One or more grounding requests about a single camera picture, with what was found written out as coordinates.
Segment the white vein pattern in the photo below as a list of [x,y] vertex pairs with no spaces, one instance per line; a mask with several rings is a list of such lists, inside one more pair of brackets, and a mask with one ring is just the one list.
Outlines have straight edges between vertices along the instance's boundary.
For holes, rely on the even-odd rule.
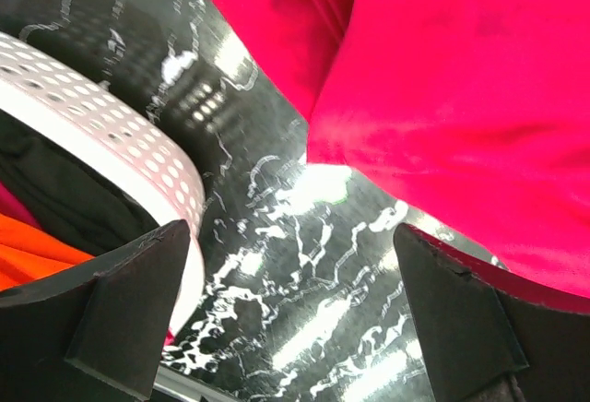
[[[198,24],[200,24],[205,17],[207,5],[205,0],[197,1],[199,3],[198,7],[200,9],[200,18],[198,19]],[[238,91],[252,90],[256,80],[260,75],[258,64],[254,61],[252,56],[250,56],[242,42],[232,31],[229,31],[225,38],[219,38],[219,42],[220,47],[218,50],[218,55],[215,58],[215,64],[221,69],[222,72],[225,73],[225,75],[221,78],[221,87],[224,90],[227,86],[230,86]],[[248,77],[244,82],[234,80],[234,73],[238,71],[238,68],[240,68],[244,62],[249,63],[251,67]]]
[[104,68],[102,69],[104,79],[100,83],[106,89],[111,84],[113,69],[124,58],[125,52],[127,50],[127,44],[125,44],[123,36],[116,29],[117,21],[121,18],[124,9],[125,0],[114,0],[114,4],[112,5],[111,9],[111,19],[113,24],[112,27],[109,27],[111,37],[109,40],[107,40],[109,54],[104,56]]
[[[219,172],[234,177],[234,156],[219,136],[218,141],[228,156]],[[298,172],[295,180],[285,184],[280,178],[293,170]],[[303,182],[306,176],[314,177],[312,182]],[[344,184],[345,197],[327,201],[318,197],[326,180],[330,190]],[[316,192],[309,190],[314,184]],[[412,338],[404,337],[402,330],[411,318],[391,244],[392,231],[406,218],[408,206],[391,199],[367,219],[359,213],[359,221],[348,219],[344,225],[337,209],[355,201],[346,198],[349,184],[350,172],[339,167],[305,168],[277,154],[254,162],[246,182],[232,191],[233,202],[236,196],[242,199],[244,218],[228,214],[214,219],[219,247],[231,245],[235,235],[244,236],[242,244],[220,251],[225,259],[208,276],[203,317],[188,327],[185,340],[166,348],[163,363],[193,376],[225,373],[224,364],[237,363],[241,371],[234,377],[247,382],[248,388],[234,394],[250,401],[316,399],[337,387],[344,392],[342,400],[356,402],[361,393],[356,382],[364,382],[367,394],[366,386],[371,384],[367,379],[374,381],[379,367],[392,358],[399,372],[378,386],[404,385],[423,376],[416,343],[412,354],[406,352]],[[306,198],[313,203],[302,205]],[[214,192],[209,205],[218,202],[227,211],[228,201],[229,197]],[[377,235],[389,242],[380,254],[367,248],[367,241]],[[289,266],[276,268],[272,260],[277,257]],[[254,277],[258,280],[249,282]],[[238,307],[245,302],[255,306],[259,319],[241,322],[244,315]],[[297,316],[289,335],[276,336],[286,328],[284,321],[295,318],[302,306],[305,315]],[[344,336],[342,328],[364,313],[372,316],[363,321],[362,332]],[[253,324],[256,329],[244,334],[228,328],[241,324]],[[335,342],[343,338],[350,353],[340,357],[335,355],[339,347]],[[216,344],[214,350],[206,347],[211,342]],[[319,363],[325,371],[311,372]],[[301,379],[310,375],[313,384],[301,386]]]
[[26,41],[34,30],[58,30],[68,26],[70,23],[70,11],[74,1],[76,0],[62,0],[60,19],[52,22],[51,24],[30,24],[20,31],[18,37],[22,41]]
[[189,19],[189,26],[193,35],[193,53],[199,54],[200,48],[200,37],[199,37],[199,26],[203,22],[205,16],[205,0],[194,0],[188,3],[191,8],[191,17]]
[[[184,0],[172,0],[171,7],[174,10],[178,22],[183,22],[183,2]],[[181,77],[183,72],[198,60],[198,33],[193,26],[193,21],[189,21],[191,30],[195,36],[191,50],[175,50],[177,42],[176,34],[171,31],[166,41],[168,55],[161,63],[161,82],[158,85],[156,93],[151,97],[151,102],[146,106],[146,114],[149,121],[153,124],[159,122],[163,109],[168,102],[168,91],[176,81]]]

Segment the pink shirt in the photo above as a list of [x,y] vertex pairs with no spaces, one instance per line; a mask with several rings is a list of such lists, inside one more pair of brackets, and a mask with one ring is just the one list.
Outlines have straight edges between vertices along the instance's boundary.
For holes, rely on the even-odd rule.
[[348,164],[590,297],[590,0],[213,0]]

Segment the pink fabric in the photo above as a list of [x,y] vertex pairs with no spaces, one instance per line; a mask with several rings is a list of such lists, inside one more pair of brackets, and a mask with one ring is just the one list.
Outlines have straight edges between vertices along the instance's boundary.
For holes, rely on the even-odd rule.
[[30,214],[30,212],[23,206],[6,187],[0,183],[0,214],[8,216],[9,218],[19,220],[25,224],[41,230],[39,222]]
[[213,1],[309,121],[308,161],[590,297],[590,0]]
[[168,347],[174,343],[174,335],[168,330],[166,333],[166,340],[164,340],[164,347]]

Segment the marble pattern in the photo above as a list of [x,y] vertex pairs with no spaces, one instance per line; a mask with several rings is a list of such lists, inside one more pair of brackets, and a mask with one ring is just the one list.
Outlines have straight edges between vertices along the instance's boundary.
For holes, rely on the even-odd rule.
[[244,401],[433,400],[393,230],[408,221],[485,251],[346,167],[306,165],[306,124],[210,1],[22,1],[0,0],[4,30],[47,50],[96,42],[96,59],[62,59],[203,174],[206,290],[165,366]]

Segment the red clothing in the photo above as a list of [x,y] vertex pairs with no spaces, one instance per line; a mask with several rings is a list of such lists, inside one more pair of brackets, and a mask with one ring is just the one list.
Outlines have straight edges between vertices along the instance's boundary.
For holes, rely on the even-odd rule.
[[12,193],[0,183],[0,213],[40,230],[41,225]]
[[0,214],[0,291],[47,278],[92,256]]
[[590,0],[213,1],[310,122],[310,162],[590,297]]

